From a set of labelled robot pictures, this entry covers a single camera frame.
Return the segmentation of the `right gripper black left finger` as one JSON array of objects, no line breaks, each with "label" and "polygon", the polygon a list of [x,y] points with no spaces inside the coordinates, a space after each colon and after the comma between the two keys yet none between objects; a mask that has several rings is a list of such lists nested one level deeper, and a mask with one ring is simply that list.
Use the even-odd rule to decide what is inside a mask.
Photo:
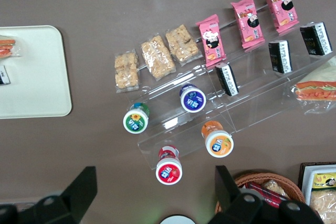
[{"label": "right gripper black left finger", "polygon": [[23,211],[1,205],[1,223],[80,223],[96,195],[96,168],[87,166],[60,195],[42,198]]}]

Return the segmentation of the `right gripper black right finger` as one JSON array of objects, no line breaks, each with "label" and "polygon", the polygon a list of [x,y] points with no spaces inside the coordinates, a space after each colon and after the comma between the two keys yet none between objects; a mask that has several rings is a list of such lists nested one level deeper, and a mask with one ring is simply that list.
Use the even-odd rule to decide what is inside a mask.
[{"label": "right gripper black right finger", "polygon": [[275,208],[255,191],[242,192],[224,165],[215,168],[215,192],[222,211],[209,223],[323,223],[305,203],[285,200]]}]

